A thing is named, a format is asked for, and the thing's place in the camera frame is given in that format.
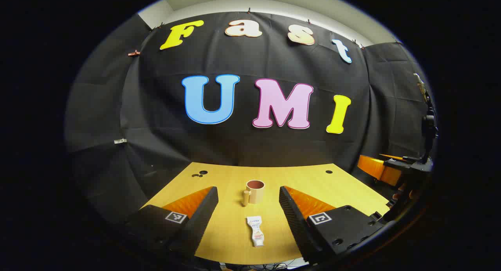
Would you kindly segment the white toothpaste tube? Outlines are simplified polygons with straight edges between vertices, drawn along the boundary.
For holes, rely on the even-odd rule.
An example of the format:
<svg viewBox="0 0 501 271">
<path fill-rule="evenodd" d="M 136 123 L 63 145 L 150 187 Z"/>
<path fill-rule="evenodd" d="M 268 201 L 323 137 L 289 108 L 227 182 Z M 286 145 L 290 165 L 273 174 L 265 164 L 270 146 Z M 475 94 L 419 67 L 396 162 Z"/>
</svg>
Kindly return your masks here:
<svg viewBox="0 0 501 271">
<path fill-rule="evenodd" d="M 264 246 L 264 233 L 261 231 L 262 217 L 247 217 L 247 225 L 252 230 L 252 242 L 254 247 Z"/>
</svg>

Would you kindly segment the beige cup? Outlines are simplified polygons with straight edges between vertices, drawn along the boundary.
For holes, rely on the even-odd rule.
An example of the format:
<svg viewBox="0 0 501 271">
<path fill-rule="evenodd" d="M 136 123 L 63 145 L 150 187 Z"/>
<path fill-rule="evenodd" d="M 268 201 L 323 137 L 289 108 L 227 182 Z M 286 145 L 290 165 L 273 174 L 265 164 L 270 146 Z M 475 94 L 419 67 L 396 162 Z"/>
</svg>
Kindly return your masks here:
<svg viewBox="0 0 501 271">
<path fill-rule="evenodd" d="M 242 205 L 258 204 L 264 196 L 265 183 L 260 180 L 249 180 L 242 192 Z"/>
</svg>

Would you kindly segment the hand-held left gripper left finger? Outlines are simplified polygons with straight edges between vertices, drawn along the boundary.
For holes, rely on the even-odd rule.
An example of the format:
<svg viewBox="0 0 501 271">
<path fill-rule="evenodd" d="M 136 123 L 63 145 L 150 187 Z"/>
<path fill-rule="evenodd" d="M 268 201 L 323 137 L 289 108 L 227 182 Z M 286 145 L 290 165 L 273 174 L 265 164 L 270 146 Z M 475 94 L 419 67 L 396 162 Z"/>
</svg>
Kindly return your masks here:
<svg viewBox="0 0 501 271">
<path fill-rule="evenodd" d="M 128 239 L 166 258 L 192 257 L 218 205 L 218 189 L 209 186 L 164 206 L 145 205 L 124 222 Z"/>
</svg>

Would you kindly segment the wooden desktop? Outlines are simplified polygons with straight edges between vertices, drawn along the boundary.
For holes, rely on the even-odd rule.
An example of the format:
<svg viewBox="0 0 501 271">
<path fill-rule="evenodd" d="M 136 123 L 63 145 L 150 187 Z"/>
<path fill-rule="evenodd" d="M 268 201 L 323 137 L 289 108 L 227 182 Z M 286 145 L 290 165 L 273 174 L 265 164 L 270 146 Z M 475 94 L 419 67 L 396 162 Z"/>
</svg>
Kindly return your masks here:
<svg viewBox="0 0 501 271">
<path fill-rule="evenodd" d="M 208 173 L 200 175 L 202 170 Z M 242 192 L 249 180 L 265 183 L 264 196 L 258 204 L 243 206 Z M 301 257 L 279 204 L 281 186 L 289 186 L 336 208 L 354 206 L 365 215 L 389 210 L 387 199 L 335 164 L 236 167 L 191 163 L 147 204 L 164 206 L 209 186 L 218 189 L 218 205 L 195 255 L 230 264 L 269 264 Z M 264 246 L 253 246 L 252 230 L 246 220 L 252 216 L 262 217 Z"/>
</svg>

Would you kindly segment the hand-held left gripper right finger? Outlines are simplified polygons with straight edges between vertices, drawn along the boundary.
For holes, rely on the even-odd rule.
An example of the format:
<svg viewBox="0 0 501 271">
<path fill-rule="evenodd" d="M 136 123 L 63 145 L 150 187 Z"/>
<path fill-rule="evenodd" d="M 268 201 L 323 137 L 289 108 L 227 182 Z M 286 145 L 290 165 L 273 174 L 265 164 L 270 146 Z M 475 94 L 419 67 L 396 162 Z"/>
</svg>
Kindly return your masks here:
<svg viewBox="0 0 501 271">
<path fill-rule="evenodd" d="M 351 205 L 335 208 L 288 186 L 280 187 L 279 203 L 310 264 L 344 255 L 384 226 L 379 213 L 368 216 Z"/>
</svg>

